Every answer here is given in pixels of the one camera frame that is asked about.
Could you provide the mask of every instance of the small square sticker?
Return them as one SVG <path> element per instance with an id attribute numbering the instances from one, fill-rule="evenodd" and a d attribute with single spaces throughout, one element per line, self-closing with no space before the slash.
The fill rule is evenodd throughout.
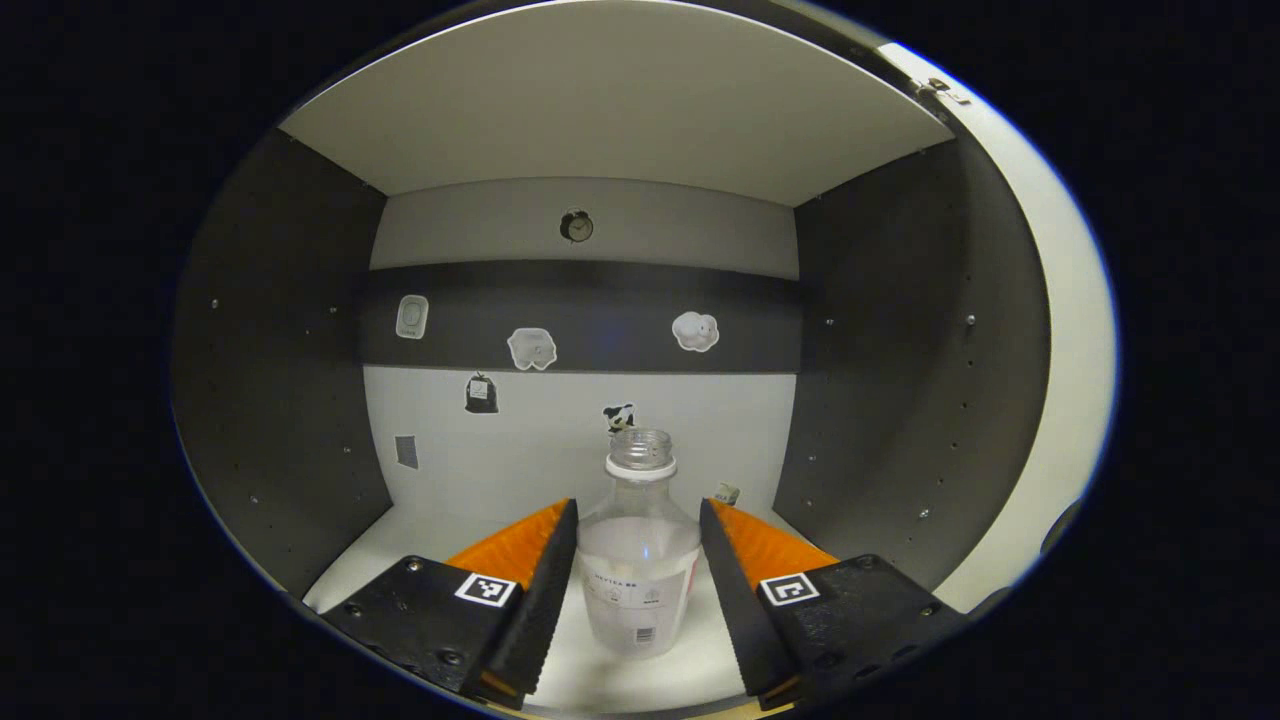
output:
<path id="1" fill-rule="evenodd" d="M 515 589 L 516 583 L 511 580 L 471 573 L 471 577 L 467 578 L 466 582 L 462 583 L 462 587 L 460 587 L 453 594 L 461 597 L 462 600 L 479 602 L 480 605 L 502 607 L 503 605 L 507 605 L 507 598 L 511 597 L 511 593 Z"/>
<path id="2" fill-rule="evenodd" d="M 818 597 L 818 589 L 813 587 L 804 573 L 760 580 L 760 587 L 764 588 L 764 596 L 773 606 L 791 605 Z"/>

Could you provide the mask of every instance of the bottle label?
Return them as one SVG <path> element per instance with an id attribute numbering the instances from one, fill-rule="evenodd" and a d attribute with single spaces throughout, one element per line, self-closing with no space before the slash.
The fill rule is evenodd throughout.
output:
<path id="1" fill-rule="evenodd" d="M 625 644 L 645 648 L 662 642 L 675 630 L 681 600 L 687 594 L 681 571 L 657 580 L 625 580 L 588 569 L 586 600 L 599 629 Z"/>

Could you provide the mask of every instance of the white floor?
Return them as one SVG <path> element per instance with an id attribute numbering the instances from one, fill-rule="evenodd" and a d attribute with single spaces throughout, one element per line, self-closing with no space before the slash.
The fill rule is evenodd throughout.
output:
<path id="1" fill-rule="evenodd" d="M 772 511 L 763 519 L 800 537 Z M 406 555 L 443 561 L 503 525 L 394 506 L 329 566 L 303 602 L 325 612 Z M 591 637 L 575 568 L 538 692 L 526 703 L 568 712 L 641 712 L 744 693 L 716 584 L 701 557 L 680 639 L 671 652 L 640 661 L 618 660 Z"/>

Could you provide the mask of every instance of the dark gray side panel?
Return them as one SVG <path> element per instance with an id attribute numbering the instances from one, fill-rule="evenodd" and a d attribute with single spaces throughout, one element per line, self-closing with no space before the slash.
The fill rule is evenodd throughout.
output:
<path id="1" fill-rule="evenodd" d="M 273 131 L 210 208 L 178 292 L 183 447 L 232 534 L 297 597 L 390 507 L 355 313 L 385 200 Z"/>
<path id="2" fill-rule="evenodd" d="M 796 209 L 804 359 L 774 501 L 828 552 L 929 589 L 1007 500 L 1048 382 L 1033 238 L 957 132 Z"/>
<path id="3" fill-rule="evenodd" d="M 429 304 L 421 340 L 396 334 L 401 299 Z M 716 318 L 719 340 L 682 350 L 672 322 Z M 360 356 L 371 365 L 512 370 L 507 338 L 543 328 L 547 372 L 796 373 L 800 286 L 724 270 L 594 260 L 493 260 L 369 273 Z"/>

